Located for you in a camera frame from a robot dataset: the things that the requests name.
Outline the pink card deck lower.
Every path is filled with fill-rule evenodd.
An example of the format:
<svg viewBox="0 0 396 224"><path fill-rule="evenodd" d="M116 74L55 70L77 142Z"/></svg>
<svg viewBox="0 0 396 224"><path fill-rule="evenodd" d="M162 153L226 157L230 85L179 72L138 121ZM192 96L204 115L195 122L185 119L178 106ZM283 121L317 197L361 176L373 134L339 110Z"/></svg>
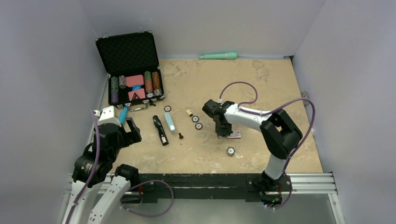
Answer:
<svg viewBox="0 0 396 224"><path fill-rule="evenodd" d="M128 98L130 101L138 100L138 99L145 99L146 92L144 89L132 90L128 93Z"/></svg>

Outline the small cork piece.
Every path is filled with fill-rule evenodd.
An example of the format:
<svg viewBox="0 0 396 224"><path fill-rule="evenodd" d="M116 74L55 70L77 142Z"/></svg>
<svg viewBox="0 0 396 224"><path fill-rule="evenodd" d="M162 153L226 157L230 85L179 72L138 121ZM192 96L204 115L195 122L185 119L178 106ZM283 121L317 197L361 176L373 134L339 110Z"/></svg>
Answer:
<svg viewBox="0 0 396 224"><path fill-rule="evenodd" d="M189 117L192 117L192 116L193 116L193 113L192 113L191 110L186 110L186 113L188 114Z"/></svg>

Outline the pink card deck upper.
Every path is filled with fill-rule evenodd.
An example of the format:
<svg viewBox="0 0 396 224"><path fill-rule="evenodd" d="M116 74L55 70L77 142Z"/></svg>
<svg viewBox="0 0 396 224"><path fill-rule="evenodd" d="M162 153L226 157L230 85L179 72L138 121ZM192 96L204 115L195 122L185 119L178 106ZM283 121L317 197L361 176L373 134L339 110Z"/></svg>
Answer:
<svg viewBox="0 0 396 224"><path fill-rule="evenodd" d="M126 77L126 86L128 87L134 87L137 85L142 86L144 84L145 84L144 76L141 74Z"/></svg>

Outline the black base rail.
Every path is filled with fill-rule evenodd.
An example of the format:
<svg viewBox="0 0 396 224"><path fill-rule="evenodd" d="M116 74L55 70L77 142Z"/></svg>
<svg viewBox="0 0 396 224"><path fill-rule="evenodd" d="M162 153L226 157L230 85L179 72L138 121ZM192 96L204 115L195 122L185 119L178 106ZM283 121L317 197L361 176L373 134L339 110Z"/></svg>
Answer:
<svg viewBox="0 0 396 224"><path fill-rule="evenodd" d="M124 202L138 196L143 203L158 199L220 199L279 204L296 194L336 194L332 174L288 174L275 187L265 187L261 174L140 174L143 187L127 190Z"/></svg>

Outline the red staple box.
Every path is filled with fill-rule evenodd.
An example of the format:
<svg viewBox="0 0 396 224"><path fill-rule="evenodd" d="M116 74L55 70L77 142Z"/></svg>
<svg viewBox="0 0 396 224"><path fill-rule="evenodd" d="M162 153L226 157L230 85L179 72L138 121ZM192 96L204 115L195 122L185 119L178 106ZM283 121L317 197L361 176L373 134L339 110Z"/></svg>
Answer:
<svg viewBox="0 0 396 224"><path fill-rule="evenodd" d="M233 131L228 136L217 136L218 139L241 139L241 132L240 131Z"/></svg>

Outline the green chip stack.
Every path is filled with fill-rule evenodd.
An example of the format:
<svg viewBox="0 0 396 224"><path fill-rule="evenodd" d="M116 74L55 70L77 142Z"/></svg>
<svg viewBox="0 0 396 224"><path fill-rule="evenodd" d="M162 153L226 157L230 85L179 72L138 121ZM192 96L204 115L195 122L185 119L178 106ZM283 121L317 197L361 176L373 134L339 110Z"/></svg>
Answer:
<svg viewBox="0 0 396 224"><path fill-rule="evenodd" d="M115 104L119 101L119 79L111 77L111 103Z"/></svg>

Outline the pink card deck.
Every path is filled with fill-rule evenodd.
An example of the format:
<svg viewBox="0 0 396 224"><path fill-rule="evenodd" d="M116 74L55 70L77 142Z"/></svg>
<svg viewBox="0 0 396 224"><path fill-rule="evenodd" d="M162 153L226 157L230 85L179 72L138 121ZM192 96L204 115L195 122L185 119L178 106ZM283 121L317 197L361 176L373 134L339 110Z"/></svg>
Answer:
<svg viewBox="0 0 396 224"><path fill-rule="evenodd" d="M126 86L128 87L134 87L137 85L142 86L144 84L145 84L144 76L141 74L126 77Z"/></svg>
<svg viewBox="0 0 396 224"><path fill-rule="evenodd" d="M144 89L132 90L128 93L128 98L130 101L138 100L138 99L145 99L146 92Z"/></svg>

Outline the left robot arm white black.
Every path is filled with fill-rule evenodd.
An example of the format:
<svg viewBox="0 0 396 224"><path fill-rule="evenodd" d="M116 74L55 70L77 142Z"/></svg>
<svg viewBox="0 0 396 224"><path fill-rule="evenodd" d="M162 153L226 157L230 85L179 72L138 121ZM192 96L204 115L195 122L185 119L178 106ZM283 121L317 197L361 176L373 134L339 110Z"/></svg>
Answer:
<svg viewBox="0 0 396 224"><path fill-rule="evenodd" d="M62 222L64 224L99 224L121 194L139 186L138 169L120 165L115 184L96 202L97 195L121 149L142 140L140 129L131 117L123 122L117 117L94 120L94 139L75 161L71 196Z"/></svg>

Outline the blue handled tool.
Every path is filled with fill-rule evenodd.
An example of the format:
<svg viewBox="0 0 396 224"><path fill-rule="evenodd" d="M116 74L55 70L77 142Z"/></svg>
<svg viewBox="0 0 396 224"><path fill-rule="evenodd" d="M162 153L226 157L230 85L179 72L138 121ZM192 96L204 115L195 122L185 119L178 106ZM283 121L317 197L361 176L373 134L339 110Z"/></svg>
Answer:
<svg viewBox="0 0 396 224"><path fill-rule="evenodd" d="M123 125L125 123L126 117L127 117L127 112L128 112L128 107L125 106L123 107L122 112L120 113L118 120L120 122L121 125Z"/></svg>

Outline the mint green marker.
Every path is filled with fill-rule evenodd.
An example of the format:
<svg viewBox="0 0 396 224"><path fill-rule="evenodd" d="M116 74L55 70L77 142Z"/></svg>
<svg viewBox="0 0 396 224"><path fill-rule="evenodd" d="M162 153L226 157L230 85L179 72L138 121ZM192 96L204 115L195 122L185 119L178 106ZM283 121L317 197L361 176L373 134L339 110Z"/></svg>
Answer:
<svg viewBox="0 0 396 224"><path fill-rule="evenodd" d="M205 54L199 56L201 60L234 60L237 58L236 52L227 52L227 53L219 53L219 54Z"/></svg>

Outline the black poker chip case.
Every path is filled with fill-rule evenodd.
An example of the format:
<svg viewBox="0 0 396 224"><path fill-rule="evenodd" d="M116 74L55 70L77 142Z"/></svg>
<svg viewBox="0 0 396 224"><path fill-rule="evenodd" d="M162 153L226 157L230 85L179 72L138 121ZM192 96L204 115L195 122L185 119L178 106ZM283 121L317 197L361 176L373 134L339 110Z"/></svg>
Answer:
<svg viewBox="0 0 396 224"><path fill-rule="evenodd" d="M139 105L144 103L154 103L165 98L162 74L156 44L152 31L143 31L130 34L113 35L100 37L95 40L100 58L108 74L108 103L109 105L122 108L123 106ZM145 99L130 101L128 93L133 87L126 86L120 88L119 101L111 103L111 77L129 77L134 75L144 75L149 72L158 72L161 82L161 96L146 93Z"/></svg>

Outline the orange black poker chip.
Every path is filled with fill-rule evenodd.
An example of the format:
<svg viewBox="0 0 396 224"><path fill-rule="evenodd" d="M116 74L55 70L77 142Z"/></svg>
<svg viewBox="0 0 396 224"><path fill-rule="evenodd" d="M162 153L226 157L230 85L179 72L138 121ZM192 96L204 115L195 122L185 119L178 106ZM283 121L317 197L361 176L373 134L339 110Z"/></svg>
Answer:
<svg viewBox="0 0 396 224"><path fill-rule="evenodd" d="M196 123L196 124L195 124L195 128L196 128L197 130L202 130L203 125L202 125L201 123Z"/></svg>

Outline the black stapler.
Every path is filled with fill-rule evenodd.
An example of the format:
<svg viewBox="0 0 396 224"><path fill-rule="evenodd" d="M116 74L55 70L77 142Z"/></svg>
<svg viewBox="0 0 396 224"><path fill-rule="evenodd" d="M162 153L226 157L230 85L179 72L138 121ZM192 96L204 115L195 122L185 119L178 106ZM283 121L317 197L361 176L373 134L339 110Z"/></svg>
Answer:
<svg viewBox="0 0 396 224"><path fill-rule="evenodd" d="M152 119L153 119L154 126L158 132L158 136L159 136L162 146L168 145L169 141L165 134L165 130L163 128L163 125L162 125L160 119L158 118L157 115L154 115Z"/></svg>

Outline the light blue stapler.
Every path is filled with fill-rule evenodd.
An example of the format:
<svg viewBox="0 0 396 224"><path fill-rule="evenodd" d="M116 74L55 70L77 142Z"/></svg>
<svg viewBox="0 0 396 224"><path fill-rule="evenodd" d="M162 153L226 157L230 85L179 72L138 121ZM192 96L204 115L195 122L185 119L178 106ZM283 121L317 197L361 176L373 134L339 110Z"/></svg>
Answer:
<svg viewBox="0 0 396 224"><path fill-rule="evenodd" d="M164 117L165 117L165 120L166 120L166 122L168 124L170 132L171 133L176 133L176 126L175 126L175 124L173 122L171 114L169 112L165 112L164 113Z"/></svg>

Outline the grey poker chip front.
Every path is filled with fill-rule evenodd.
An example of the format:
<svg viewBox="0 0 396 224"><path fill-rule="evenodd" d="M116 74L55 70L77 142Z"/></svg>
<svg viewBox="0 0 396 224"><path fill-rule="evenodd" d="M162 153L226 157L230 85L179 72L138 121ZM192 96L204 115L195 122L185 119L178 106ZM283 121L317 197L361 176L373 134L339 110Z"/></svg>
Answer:
<svg viewBox="0 0 396 224"><path fill-rule="evenodd" d="M226 150L227 155L229 156L234 156L235 154L235 149L233 147L228 147Z"/></svg>

